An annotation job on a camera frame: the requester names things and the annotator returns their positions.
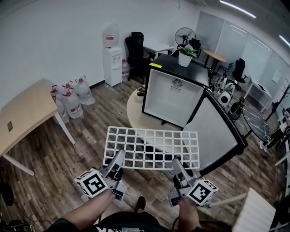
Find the person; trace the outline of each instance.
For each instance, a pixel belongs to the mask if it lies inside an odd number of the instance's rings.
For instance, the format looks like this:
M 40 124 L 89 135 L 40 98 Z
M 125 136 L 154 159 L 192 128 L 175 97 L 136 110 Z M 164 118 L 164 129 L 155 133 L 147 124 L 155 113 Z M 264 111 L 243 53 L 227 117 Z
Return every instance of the person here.
M 90 199 L 77 209 L 74 209 L 57 220 L 46 232 L 168 232 L 158 220 L 147 212 L 138 213 L 145 209 L 146 201 L 140 197 L 135 212 L 118 212 L 102 219 L 94 225 L 98 218 L 108 208 L 115 197 L 112 190 L 107 189 Z M 199 223 L 198 212 L 194 201 L 184 197 L 179 202 L 179 231 L 203 232 Z
M 272 133 L 271 141 L 270 142 L 260 141 L 261 150 L 267 152 L 269 148 L 274 146 L 280 139 L 284 137 L 285 133 L 288 133 L 290 128 L 290 114 L 289 113 L 284 114 L 283 118 L 279 121 L 280 126 L 277 128 L 277 130 L 274 131 L 274 133 Z

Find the electric fan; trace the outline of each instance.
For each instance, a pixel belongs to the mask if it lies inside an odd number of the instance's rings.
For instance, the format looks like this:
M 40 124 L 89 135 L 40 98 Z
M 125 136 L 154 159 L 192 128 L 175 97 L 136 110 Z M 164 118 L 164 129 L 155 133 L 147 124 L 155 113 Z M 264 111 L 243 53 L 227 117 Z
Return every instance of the electric fan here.
M 175 41 L 177 45 L 182 45 L 184 47 L 189 44 L 191 39 L 196 39 L 196 34 L 188 27 L 182 27 L 175 33 Z

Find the black table top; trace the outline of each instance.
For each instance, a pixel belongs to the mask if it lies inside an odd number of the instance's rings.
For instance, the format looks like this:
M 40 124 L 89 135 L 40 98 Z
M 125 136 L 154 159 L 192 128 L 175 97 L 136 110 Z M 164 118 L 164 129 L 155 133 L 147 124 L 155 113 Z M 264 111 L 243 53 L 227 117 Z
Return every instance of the black table top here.
M 271 141 L 269 125 L 256 108 L 244 106 L 243 115 L 249 127 L 260 140 L 264 142 Z
M 167 73 L 202 87 L 208 87 L 208 70 L 195 63 L 190 63 L 188 67 L 182 67 L 178 64 L 178 57 L 165 54 L 160 55 L 152 63 L 162 66 L 161 68 L 150 66 L 152 69 Z

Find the potted plant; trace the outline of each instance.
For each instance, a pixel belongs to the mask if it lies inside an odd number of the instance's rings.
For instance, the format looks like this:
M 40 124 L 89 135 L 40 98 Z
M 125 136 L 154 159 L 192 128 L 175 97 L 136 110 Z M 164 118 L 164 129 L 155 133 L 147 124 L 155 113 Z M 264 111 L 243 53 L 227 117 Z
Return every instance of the potted plant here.
M 145 95 L 145 86 L 141 86 L 137 89 L 137 102 L 143 102 Z
M 178 64 L 187 67 L 190 64 L 192 57 L 197 57 L 196 50 L 192 48 L 177 48 L 179 50 Z

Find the black baseboard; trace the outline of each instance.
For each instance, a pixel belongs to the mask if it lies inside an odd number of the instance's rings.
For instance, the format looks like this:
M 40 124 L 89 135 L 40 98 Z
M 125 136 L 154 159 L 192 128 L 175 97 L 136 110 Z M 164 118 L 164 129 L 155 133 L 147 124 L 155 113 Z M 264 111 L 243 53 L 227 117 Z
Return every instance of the black baseboard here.
M 90 86 L 90 89 L 93 89 L 94 87 L 97 87 L 98 85 L 101 85 L 103 83 L 105 83 L 105 80 L 103 80 L 101 82 L 98 82 L 97 84 L 94 84 L 94 85 Z

